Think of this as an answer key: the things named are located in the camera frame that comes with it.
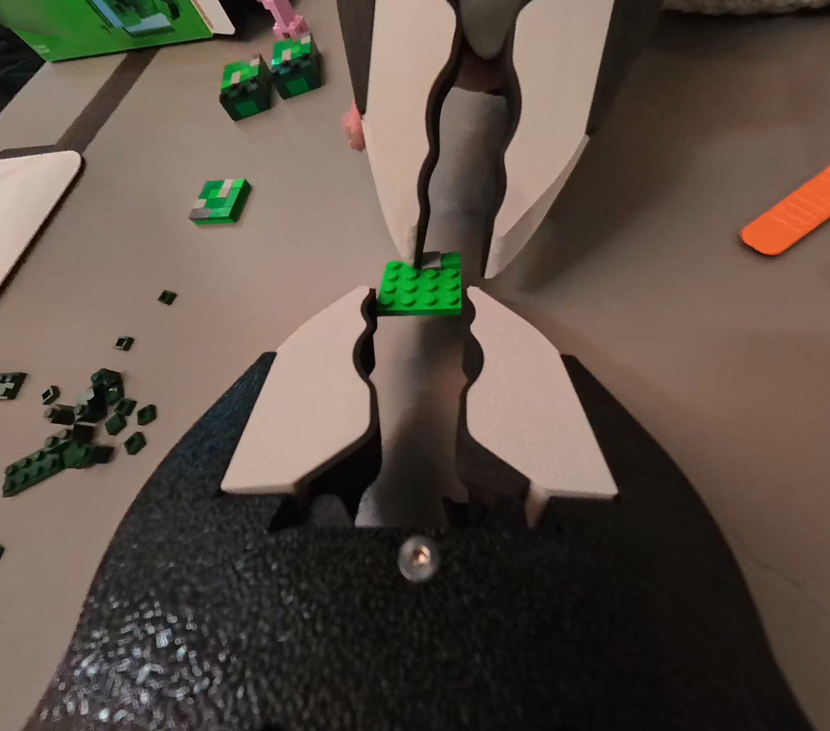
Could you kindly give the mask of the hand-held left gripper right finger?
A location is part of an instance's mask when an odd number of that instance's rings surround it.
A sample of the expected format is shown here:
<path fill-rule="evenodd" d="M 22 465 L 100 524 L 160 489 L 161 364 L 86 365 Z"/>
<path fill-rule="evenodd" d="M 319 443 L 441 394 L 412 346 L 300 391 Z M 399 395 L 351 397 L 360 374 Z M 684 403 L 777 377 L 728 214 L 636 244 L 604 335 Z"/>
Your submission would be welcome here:
<path fill-rule="evenodd" d="M 552 498 L 618 487 L 555 345 L 483 289 L 465 292 L 456 469 L 469 500 L 517 502 L 534 527 Z"/>

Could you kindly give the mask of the green grey tiled lego square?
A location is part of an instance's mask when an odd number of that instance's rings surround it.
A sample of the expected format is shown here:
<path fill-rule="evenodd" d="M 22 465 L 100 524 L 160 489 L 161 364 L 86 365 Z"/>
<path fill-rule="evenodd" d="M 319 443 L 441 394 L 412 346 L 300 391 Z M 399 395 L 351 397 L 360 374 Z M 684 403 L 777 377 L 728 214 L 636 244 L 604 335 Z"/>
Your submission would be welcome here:
<path fill-rule="evenodd" d="M 198 226 L 230 225 L 239 221 L 252 185 L 244 178 L 206 181 L 188 218 Z"/>

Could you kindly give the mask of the white book stand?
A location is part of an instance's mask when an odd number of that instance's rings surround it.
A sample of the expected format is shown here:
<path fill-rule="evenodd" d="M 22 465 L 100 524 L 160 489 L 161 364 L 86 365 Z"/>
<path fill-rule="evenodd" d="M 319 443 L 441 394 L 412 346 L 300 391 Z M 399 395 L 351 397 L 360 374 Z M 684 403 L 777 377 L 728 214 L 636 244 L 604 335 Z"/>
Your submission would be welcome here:
<path fill-rule="evenodd" d="M 83 165 L 83 157 L 70 149 L 2 154 L 2 283 L 80 176 Z"/>

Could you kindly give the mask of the orange brick separator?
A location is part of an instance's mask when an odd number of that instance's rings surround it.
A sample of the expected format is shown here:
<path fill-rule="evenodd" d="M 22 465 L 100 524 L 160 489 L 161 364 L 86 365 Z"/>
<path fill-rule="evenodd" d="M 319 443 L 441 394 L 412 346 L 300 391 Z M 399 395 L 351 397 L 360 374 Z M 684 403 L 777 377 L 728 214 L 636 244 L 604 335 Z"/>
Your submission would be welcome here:
<path fill-rule="evenodd" d="M 811 178 L 741 230 L 741 241 L 775 257 L 829 219 L 829 168 Z"/>

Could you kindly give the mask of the pile of dark green lego pieces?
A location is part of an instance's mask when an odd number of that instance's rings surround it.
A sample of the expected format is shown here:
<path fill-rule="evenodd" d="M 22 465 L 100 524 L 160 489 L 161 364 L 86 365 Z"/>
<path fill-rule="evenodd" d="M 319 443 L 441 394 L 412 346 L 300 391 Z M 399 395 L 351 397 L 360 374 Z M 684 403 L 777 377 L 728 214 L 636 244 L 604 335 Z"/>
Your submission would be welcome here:
<path fill-rule="evenodd" d="M 88 386 L 73 403 L 59 399 L 43 405 L 45 421 L 55 430 L 33 452 L 2 468 L 2 496 L 16 497 L 68 469 L 89 469 L 108 463 L 115 451 L 110 442 L 134 423 L 137 429 L 122 446 L 134 456 L 147 445 L 143 432 L 154 423 L 159 409 L 153 403 L 140 405 L 128 396 L 125 377 L 119 371 L 100 368 L 89 377 Z"/>

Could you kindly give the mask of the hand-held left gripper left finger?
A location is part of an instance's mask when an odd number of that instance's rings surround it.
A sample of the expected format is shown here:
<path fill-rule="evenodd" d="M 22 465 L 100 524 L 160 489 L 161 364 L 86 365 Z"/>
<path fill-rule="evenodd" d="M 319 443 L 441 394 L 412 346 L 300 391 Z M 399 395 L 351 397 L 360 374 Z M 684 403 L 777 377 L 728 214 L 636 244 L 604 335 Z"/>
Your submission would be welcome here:
<path fill-rule="evenodd" d="M 223 476 L 225 495 L 277 495 L 279 525 L 352 525 L 378 478 L 376 292 L 358 286 L 283 342 Z"/>

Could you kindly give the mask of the bright green square lego plate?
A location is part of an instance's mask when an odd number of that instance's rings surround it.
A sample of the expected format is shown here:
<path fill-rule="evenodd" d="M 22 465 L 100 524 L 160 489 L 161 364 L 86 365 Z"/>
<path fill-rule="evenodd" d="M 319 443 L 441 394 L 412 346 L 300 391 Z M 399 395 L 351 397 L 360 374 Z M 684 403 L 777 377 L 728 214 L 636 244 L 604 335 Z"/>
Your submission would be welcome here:
<path fill-rule="evenodd" d="M 422 269 L 401 260 L 386 263 L 377 290 L 379 315 L 441 315 L 462 313 L 462 267 Z"/>

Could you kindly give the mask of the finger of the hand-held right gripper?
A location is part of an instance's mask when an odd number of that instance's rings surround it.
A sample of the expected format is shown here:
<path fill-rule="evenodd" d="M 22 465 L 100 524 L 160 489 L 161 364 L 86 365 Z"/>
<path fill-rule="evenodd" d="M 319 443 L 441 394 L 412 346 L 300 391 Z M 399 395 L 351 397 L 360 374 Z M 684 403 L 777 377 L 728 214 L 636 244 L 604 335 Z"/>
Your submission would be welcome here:
<path fill-rule="evenodd" d="M 519 12 L 511 61 L 520 108 L 504 152 L 505 189 L 484 277 L 533 237 L 582 156 L 615 0 L 531 0 Z"/>
<path fill-rule="evenodd" d="M 431 111 L 455 51 L 449 0 L 375 0 L 362 127 L 383 217 L 401 258 L 420 258 L 428 221 L 421 184 L 435 154 Z"/>

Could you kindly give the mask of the green black lego cube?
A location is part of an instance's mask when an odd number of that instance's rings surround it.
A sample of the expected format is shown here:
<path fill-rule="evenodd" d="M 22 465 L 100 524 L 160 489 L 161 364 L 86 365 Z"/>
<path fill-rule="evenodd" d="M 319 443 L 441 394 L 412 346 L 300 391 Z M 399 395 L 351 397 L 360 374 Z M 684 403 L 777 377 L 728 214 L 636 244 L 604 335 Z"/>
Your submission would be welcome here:
<path fill-rule="evenodd" d="M 248 61 L 235 61 L 224 67 L 219 101 L 235 122 L 271 109 L 271 70 L 260 54 Z"/>
<path fill-rule="evenodd" d="M 309 31 L 274 43 L 271 75 L 276 92 L 284 100 L 320 88 L 319 50 Z"/>

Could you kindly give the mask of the person's right hand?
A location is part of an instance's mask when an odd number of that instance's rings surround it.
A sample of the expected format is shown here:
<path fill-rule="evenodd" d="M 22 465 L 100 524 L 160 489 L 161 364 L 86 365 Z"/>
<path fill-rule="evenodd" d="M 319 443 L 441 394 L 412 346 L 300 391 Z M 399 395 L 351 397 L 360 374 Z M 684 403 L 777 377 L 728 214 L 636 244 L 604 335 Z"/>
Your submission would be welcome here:
<path fill-rule="evenodd" d="M 356 152 L 363 152 L 366 148 L 364 125 L 355 100 L 340 119 L 349 147 Z"/>

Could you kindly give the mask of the pink lego pig figure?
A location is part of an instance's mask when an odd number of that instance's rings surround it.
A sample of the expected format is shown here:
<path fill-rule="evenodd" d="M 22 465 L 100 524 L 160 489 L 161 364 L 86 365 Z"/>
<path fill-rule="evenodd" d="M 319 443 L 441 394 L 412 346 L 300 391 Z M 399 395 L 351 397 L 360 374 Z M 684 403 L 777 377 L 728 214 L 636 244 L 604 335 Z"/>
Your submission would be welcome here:
<path fill-rule="evenodd" d="M 299 15 L 290 0 L 260 0 L 274 19 L 273 32 L 277 41 L 296 40 L 310 32 L 304 18 Z"/>

